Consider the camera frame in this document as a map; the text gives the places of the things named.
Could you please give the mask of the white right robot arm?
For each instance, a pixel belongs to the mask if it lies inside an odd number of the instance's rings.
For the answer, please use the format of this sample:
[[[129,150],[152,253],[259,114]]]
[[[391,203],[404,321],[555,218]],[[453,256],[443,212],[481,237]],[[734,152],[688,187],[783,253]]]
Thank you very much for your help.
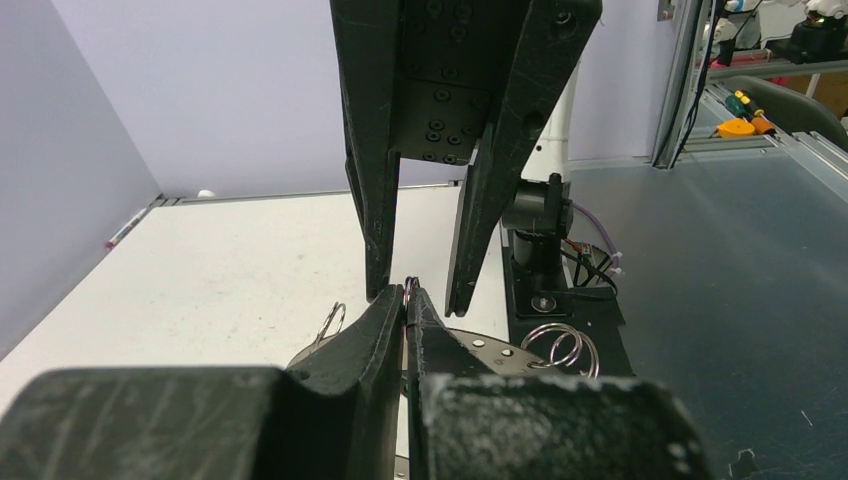
[[[501,221],[551,233],[565,183],[523,171],[602,15],[598,1],[334,1],[345,170],[365,292],[390,282],[400,163],[462,166],[445,311],[467,312]]]

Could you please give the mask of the metal disc with keyrings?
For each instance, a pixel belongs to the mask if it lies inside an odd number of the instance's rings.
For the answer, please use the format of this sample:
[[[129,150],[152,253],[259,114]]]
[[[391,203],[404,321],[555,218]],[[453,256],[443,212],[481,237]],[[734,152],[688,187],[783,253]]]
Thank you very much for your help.
[[[294,366],[314,354],[322,345],[331,342],[341,332],[345,315],[346,305],[336,302],[322,324],[319,335],[289,362],[286,370],[291,371],[292,374],[306,374],[306,371],[294,369]],[[496,374],[522,377],[562,374],[546,360],[539,360],[531,352],[494,337],[459,329],[450,329],[450,333],[473,356]]]

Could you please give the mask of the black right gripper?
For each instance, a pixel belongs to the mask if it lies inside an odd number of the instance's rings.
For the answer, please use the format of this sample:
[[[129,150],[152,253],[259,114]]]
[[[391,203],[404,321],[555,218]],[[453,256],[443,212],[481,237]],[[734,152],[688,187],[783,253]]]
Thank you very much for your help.
[[[445,315],[462,317],[491,235],[600,20],[602,4],[405,2],[398,151],[392,128],[401,3],[332,1],[330,8],[345,171],[364,239],[368,301],[389,284],[399,153],[404,159],[464,165],[484,130],[460,192],[445,295]]]

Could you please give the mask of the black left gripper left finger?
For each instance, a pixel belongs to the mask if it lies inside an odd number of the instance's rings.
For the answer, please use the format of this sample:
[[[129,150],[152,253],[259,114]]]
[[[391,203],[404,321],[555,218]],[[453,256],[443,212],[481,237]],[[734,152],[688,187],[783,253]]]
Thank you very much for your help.
[[[5,479],[389,479],[403,289],[291,368],[57,369],[1,421]]]

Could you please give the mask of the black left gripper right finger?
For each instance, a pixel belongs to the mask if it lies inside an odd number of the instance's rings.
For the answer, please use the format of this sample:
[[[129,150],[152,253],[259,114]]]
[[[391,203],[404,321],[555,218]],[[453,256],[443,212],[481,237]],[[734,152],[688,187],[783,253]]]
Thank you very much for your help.
[[[634,377],[504,376],[445,327],[424,289],[406,299],[415,479],[707,479],[682,403]]]

